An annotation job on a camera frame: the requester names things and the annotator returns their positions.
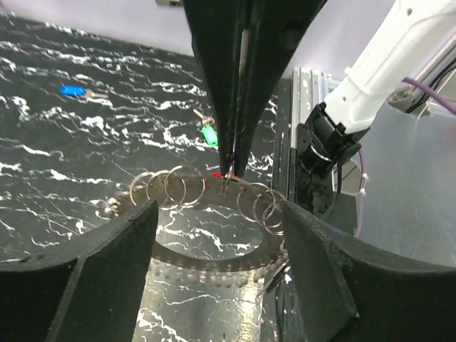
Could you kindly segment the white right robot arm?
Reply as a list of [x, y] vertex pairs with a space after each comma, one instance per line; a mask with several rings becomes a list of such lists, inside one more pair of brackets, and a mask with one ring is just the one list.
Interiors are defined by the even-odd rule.
[[[223, 177], [245, 173], [259, 118], [322, 1], [185, 1], [192, 49], [217, 117]], [[416, 67], [453, 1], [396, 1], [345, 78], [310, 113], [304, 180], [325, 177], [360, 150], [379, 108]]]

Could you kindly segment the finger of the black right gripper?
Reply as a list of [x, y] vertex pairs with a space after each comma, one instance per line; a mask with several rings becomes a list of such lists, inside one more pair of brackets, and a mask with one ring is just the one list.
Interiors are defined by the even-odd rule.
[[183, 6], [192, 35], [192, 49], [216, 115], [220, 172], [240, 177], [245, 166], [236, 143], [239, 141], [239, 67], [246, 2], [189, 0], [184, 1]]
[[256, 126], [276, 84], [325, 1], [250, 1], [247, 55], [239, 79], [234, 173], [247, 168]]

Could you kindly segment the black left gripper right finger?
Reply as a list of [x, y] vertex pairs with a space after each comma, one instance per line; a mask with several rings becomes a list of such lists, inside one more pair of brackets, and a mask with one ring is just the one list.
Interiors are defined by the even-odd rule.
[[285, 202], [308, 341], [453, 341], [455, 270], [372, 246]]

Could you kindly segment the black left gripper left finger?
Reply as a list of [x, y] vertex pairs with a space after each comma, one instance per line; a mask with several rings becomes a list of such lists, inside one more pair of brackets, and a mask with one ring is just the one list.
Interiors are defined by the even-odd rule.
[[51, 251], [1, 264], [2, 341], [131, 341], [157, 202]]

